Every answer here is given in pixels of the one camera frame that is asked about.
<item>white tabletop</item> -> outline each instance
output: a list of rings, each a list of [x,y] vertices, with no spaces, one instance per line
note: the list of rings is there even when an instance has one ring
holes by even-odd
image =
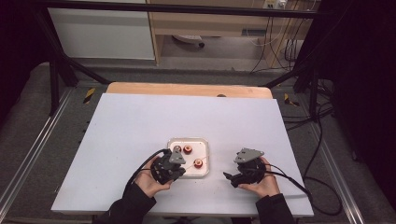
[[[235,189],[222,173],[238,173],[233,159],[242,147],[264,151],[269,162],[303,184],[276,100],[105,93],[51,210],[106,211],[137,167],[173,137],[206,139],[210,170],[159,192],[152,215],[257,216],[257,196]],[[293,215],[313,216],[306,195],[289,180],[277,180]]]

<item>person's arm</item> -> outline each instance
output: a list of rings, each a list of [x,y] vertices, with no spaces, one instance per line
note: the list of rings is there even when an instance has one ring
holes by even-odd
[[[271,166],[267,165],[270,163],[263,157],[261,159],[266,164],[267,171],[271,171]],[[274,175],[265,174],[259,184],[241,184],[238,188],[253,191],[259,196],[260,199],[256,202],[256,207],[259,212],[260,223],[294,223],[291,211],[286,204],[285,197],[280,193]]]
[[[155,159],[149,161],[144,169],[148,169]],[[142,223],[143,217],[156,203],[154,195],[161,190],[170,189],[171,183],[169,181],[162,185],[152,177],[150,170],[141,171],[125,195],[115,201],[93,224]]]

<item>white tray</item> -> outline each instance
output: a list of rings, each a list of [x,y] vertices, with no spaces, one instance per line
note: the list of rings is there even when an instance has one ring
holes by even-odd
[[[186,154],[183,150],[181,155],[183,156],[186,164],[182,164],[181,167],[186,169],[186,173],[181,178],[199,178],[209,173],[209,146],[204,138],[198,137],[184,137],[184,138],[172,138],[168,142],[168,148],[173,151],[175,146],[181,146],[183,148],[186,145],[192,147],[192,152]],[[203,166],[201,168],[195,168],[193,163],[196,159],[201,159]]]

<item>white wall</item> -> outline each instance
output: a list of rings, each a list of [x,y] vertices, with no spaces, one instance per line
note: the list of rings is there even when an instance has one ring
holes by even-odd
[[[154,60],[147,12],[49,8],[49,14],[70,57]]]

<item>black sleeve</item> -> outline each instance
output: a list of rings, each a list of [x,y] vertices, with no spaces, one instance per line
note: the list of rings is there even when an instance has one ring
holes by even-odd
[[[142,223],[143,217],[156,203],[136,183],[133,183],[122,199],[111,204],[110,209],[92,224]]]
[[[293,224],[294,219],[283,194],[265,196],[256,202],[261,224]]]

